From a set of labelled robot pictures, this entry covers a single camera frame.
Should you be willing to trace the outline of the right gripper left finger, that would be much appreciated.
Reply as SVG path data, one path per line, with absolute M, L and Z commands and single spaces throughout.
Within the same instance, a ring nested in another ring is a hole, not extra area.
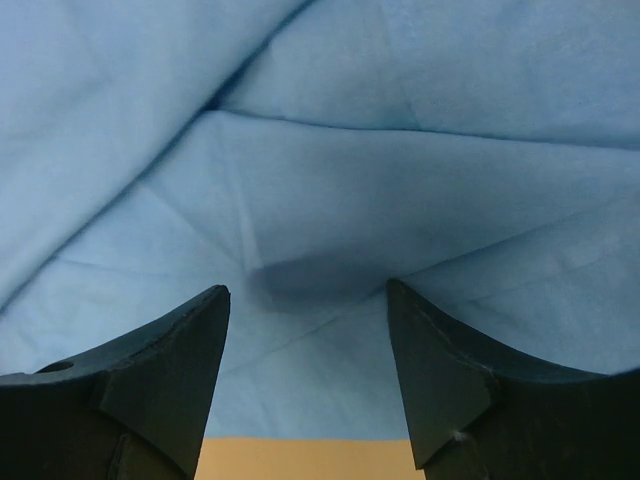
M 192 479 L 224 350 L 230 293 L 41 370 L 1 378 L 4 479 Z

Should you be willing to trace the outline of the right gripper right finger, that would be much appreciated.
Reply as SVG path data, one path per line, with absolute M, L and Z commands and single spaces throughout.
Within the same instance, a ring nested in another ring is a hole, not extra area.
M 428 479 L 635 479 L 639 373 L 527 355 L 404 283 L 387 319 L 415 467 Z

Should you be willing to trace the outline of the light blue long sleeve shirt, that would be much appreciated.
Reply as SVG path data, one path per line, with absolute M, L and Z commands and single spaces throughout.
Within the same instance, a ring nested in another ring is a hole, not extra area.
M 214 284 L 214 436 L 406 434 L 384 286 L 639 364 L 635 1 L 5 1 L 1 370 Z

